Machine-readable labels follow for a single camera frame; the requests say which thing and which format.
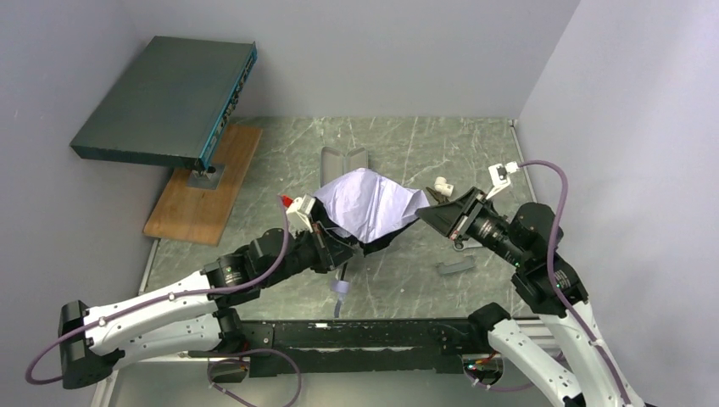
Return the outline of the white pipe elbow fitting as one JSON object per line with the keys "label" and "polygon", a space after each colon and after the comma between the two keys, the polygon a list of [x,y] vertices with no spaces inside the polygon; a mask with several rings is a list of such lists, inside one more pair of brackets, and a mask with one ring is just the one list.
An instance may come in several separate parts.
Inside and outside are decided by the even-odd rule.
{"label": "white pipe elbow fitting", "polygon": [[448,183],[445,177],[438,176],[434,181],[433,189],[441,196],[450,198],[454,192],[454,185]]}

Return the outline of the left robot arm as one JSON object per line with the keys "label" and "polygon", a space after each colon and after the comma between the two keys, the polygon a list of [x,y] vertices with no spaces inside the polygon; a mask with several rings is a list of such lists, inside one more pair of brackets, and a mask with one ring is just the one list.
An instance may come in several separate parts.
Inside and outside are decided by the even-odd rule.
{"label": "left robot arm", "polygon": [[178,282],[125,301],[60,311],[60,381],[77,389],[137,361],[181,351],[241,352],[247,336],[235,306],[306,270],[334,271],[350,260],[357,239],[326,220],[291,233],[269,229]]}

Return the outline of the lilac umbrella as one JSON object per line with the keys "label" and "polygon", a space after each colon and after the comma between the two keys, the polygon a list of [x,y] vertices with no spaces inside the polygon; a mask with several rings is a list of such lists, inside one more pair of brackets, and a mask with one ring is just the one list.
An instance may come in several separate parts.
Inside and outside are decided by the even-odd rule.
{"label": "lilac umbrella", "polygon": [[357,275],[366,258],[387,249],[392,240],[418,221],[416,211],[430,205],[420,189],[404,187],[374,170],[361,168],[330,181],[312,193],[317,208],[313,214],[333,236],[347,243],[353,257],[341,266],[332,280],[337,295],[333,316],[348,309]]}

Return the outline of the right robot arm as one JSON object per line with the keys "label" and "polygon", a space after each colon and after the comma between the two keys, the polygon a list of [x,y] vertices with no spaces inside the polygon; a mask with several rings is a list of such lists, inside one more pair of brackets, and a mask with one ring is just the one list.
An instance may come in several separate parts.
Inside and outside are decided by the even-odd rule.
{"label": "right robot arm", "polygon": [[547,327],[566,363],[544,351],[496,303],[469,315],[472,342],[509,360],[554,406],[645,404],[604,343],[579,275],[556,253],[560,231],[552,228],[555,214],[549,206],[524,203],[507,220],[472,188],[416,214],[452,242],[473,239],[514,266],[516,292]]}

